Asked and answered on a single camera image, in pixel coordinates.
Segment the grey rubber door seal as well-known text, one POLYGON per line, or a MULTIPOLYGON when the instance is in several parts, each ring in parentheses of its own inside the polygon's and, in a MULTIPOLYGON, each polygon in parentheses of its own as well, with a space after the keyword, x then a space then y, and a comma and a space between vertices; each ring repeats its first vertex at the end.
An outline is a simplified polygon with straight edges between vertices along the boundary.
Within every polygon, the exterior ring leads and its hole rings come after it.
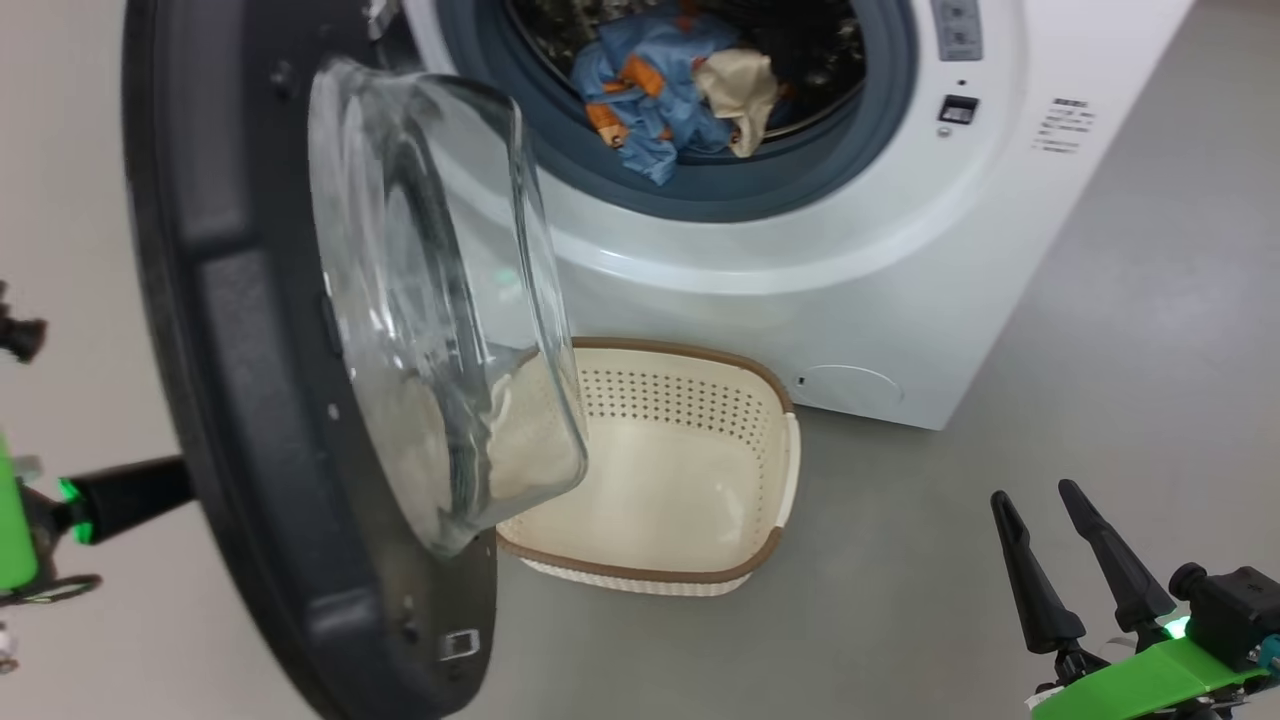
POLYGON ((521 106, 544 182, 620 208, 682 222, 751 222, 815 202, 856 179, 888 146, 914 95, 918 27, 910 0, 849 0, 869 55, 863 91, 748 160, 692 158, 667 184, 628 170, 588 126, 579 100, 518 37, 499 0, 436 0, 440 38, 461 76, 521 106))

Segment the cream cloth garment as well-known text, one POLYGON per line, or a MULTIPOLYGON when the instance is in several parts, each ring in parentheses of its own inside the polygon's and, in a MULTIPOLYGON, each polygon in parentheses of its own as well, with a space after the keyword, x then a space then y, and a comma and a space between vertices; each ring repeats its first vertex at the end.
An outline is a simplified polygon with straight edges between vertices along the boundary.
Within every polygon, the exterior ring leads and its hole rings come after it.
POLYGON ((700 60, 692 78, 713 115, 731 122, 730 151, 740 159, 753 156, 780 99, 771 58, 754 49, 726 49, 700 60))

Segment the cream perforated laundry basket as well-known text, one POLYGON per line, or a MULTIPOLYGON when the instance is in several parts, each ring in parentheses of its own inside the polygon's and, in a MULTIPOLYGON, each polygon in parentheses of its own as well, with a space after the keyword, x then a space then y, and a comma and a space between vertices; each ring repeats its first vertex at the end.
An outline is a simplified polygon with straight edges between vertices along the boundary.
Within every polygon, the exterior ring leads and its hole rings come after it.
POLYGON ((742 585, 788 523, 803 456, 795 406, 765 365, 650 340, 577 337, 589 468, 502 523, 536 571, 608 591, 716 597, 742 585))

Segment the printed text washer sticker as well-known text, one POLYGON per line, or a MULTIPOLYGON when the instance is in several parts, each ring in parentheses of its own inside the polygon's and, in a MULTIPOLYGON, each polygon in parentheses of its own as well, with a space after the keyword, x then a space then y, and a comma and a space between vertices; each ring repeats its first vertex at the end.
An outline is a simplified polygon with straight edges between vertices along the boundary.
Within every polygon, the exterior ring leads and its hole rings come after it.
POLYGON ((1096 118, 1087 101, 1055 97, 1038 119, 1030 146, 1055 155, 1079 154, 1094 128, 1096 118))

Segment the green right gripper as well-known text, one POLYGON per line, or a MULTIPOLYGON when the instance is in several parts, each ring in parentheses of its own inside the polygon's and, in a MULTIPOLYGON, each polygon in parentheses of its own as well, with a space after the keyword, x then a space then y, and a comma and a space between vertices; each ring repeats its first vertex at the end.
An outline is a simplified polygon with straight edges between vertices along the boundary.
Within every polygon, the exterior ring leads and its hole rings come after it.
MULTIPOLYGON (((1119 629, 1158 630, 1158 620, 1176 609, 1174 598, 1078 483, 1061 479, 1059 495, 1103 573, 1119 629)), ((996 491, 989 506, 1027 650, 1037 655, 1078 650, 1085 628, 1044 574, 1012 500, 996 491)), ((1253 694, 1279 684, 1280 678, 1266 670, 1236 673, 1183 637, 1032 697, 1030 720, 1229 720, 1253 694)))

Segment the black round glass washer door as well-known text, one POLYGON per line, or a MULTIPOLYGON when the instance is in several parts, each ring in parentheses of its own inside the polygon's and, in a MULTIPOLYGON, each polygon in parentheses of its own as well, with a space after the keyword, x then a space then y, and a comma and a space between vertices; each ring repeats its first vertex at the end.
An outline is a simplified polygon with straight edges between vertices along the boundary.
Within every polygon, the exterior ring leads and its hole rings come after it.
POLYGON ((325 720, 442 720, 497 527, 588 474, 532 133, 425 0, 125 0, 140 282, 195 496, 325 720))

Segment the blue printed striped-collar shirt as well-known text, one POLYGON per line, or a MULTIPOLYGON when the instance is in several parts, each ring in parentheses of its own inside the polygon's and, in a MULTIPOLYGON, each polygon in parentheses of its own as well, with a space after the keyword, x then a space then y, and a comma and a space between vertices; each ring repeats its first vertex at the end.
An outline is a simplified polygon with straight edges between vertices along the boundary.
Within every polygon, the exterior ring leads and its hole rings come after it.
POLYGON ((599 44, 582 50, 570 82, 588 123, 623 167, 667 184, 682 151, 721 152, 739 140, 731 120, 716 117, 694 79, 704 56, 631 53, 617 67, 599 44))

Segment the round white filter cover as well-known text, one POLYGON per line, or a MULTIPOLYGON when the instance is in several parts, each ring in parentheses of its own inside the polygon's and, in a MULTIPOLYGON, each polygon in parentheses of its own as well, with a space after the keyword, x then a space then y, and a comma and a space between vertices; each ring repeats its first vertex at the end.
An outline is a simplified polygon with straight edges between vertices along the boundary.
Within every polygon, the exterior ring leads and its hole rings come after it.
POLYGON ((823 364, 794 378, 797 404, 859 416, 893 411, 905 398, 899 383, 863 366, 823 364))

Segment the white front-load washing machine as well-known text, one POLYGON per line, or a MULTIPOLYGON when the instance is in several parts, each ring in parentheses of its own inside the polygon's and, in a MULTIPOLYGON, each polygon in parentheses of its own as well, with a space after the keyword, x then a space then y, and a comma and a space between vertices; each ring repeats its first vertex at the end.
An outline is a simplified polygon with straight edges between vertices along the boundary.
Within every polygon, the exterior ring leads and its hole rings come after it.
MULTIPOLYGON (((984 59, 941 61, 931 0, 910 0, 916 79, 890 146, 844 188, 759 220, 645 215, 544 182, 539 164, 573 333, 740 354, 791 395, 810 366, 868 368, 905 391, 869 418, 943 428, 1194 3, 979 0, 984 59), (948 94, 980 100, 970 126, 937 122, 948 94), (1055 97, 1097 115, 1079 154, 1030 146, 1055 97)), ((499 4, 582 110, 570 69, 598 26, 676 5, 737 27, 780 82, 765 140, 750 158, 682 151, 678 164, 758 158, 856 97, 869 72, 849 0, 499 4)), ((404 0, 419 55, 430 72, 461 76, 436 46, 435 5, 404 0)))

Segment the grey washer panel label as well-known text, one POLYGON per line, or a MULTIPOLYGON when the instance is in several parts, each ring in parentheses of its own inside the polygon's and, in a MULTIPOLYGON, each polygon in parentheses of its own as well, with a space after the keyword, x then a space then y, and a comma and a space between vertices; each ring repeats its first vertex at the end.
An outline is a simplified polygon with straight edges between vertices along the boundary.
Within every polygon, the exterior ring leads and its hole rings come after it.
POLYGON ((931 0, 941 61, 982 61, 979 0, 931 0))

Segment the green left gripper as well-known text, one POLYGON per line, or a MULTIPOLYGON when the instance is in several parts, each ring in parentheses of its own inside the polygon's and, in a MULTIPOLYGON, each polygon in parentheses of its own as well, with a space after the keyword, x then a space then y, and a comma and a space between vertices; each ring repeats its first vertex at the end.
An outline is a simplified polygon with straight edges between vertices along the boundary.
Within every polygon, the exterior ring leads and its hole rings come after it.
MULTIPOLYGON (((195 498, 186 460, 157 457, 58 482, 58 525, 76 542, 101 544, 195 498)), ((0 432, 0 593, 28 585, 40 571, 22 497, 23 484, 0 432)))

